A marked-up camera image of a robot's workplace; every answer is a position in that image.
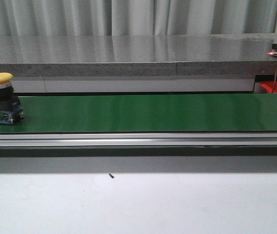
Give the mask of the yellow mushroom push button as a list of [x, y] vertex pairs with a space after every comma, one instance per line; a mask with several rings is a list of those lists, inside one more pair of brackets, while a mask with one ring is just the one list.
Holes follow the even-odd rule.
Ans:
[[20, 99], [14, 94], [12, 78], [11, 73], [0, 73], [0, 124], [13, 125], [24, 118]]

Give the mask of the grey stone counter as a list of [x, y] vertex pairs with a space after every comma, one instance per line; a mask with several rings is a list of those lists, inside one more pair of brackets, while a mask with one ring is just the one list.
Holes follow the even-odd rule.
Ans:
[[0, 72], [17, 93], [257, 92], [277, 34], [4, 36]]

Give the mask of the green conveyor belt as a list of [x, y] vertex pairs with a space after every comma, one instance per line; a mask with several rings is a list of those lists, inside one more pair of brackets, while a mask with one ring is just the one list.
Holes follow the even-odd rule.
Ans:
[[21, 97], [4, 133], [277, 131], [277, 94]]

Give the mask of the white curtain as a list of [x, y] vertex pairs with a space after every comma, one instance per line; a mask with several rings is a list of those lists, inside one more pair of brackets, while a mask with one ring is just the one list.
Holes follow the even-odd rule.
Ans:
[[0, 36], [277, 33], [277, 0], [0, 0]]

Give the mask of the aluminium conveyor frame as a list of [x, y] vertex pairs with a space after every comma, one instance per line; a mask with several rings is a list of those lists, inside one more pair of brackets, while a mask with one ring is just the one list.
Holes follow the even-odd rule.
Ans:
[[277, 173], [277, 133], [4, 134], [4, 173]]

